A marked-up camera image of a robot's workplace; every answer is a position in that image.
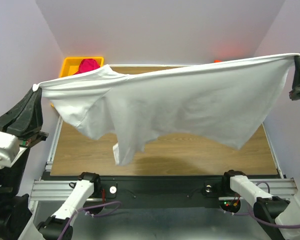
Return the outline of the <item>white t shirt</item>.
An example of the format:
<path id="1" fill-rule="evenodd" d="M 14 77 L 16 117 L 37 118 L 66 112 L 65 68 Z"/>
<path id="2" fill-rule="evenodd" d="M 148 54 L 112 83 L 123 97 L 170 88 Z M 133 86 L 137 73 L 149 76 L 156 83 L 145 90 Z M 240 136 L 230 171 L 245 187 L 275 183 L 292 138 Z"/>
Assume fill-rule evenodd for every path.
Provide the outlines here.
<path id="1" fill-rule="evenodd" d="M 128 165 L 158 137 L 186 133 L 240 149 L 283 91 L 296 53 L 140 74 L 109 65 L 34 84 L 63 121 L 98 140 L 117 137 L 115 163 Z"/>

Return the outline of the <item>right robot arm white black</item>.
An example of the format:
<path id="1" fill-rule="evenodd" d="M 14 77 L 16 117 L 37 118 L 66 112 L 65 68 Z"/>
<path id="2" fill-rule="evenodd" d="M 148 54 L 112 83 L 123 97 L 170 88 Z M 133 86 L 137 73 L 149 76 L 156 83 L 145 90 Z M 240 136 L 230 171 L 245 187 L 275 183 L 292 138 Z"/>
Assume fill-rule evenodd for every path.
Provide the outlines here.
<path id="1" fill-rule="evenodd" d="M 294 58 L 295 72 L 289 98 L 300 101 L 300 56 Z M 272 240 L 300 240 L 300 185 L 291 200 L 263 191 L 241 171 L 229 170 L 220 182 L 225 195 L 237 193 L 246 200 L 248 214 Z"/>

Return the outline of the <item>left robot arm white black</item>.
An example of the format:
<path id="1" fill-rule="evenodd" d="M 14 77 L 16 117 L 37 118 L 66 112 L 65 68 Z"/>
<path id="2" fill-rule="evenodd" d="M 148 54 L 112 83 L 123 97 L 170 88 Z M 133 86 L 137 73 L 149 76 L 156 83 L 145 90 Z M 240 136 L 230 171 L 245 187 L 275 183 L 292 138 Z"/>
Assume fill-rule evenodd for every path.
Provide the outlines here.
<path id="1" fill-rule="evenodd" d="M 101 193 L 100 177 L 83 172 L 63 205 L 39 226 L 33 223 L 28 194 L 18 196 L 31 148 L 48 138 L 42 132 L 42 91 L 29 90 L 0 116 L 0 239 L 70 240 L 75 214 Z"/>

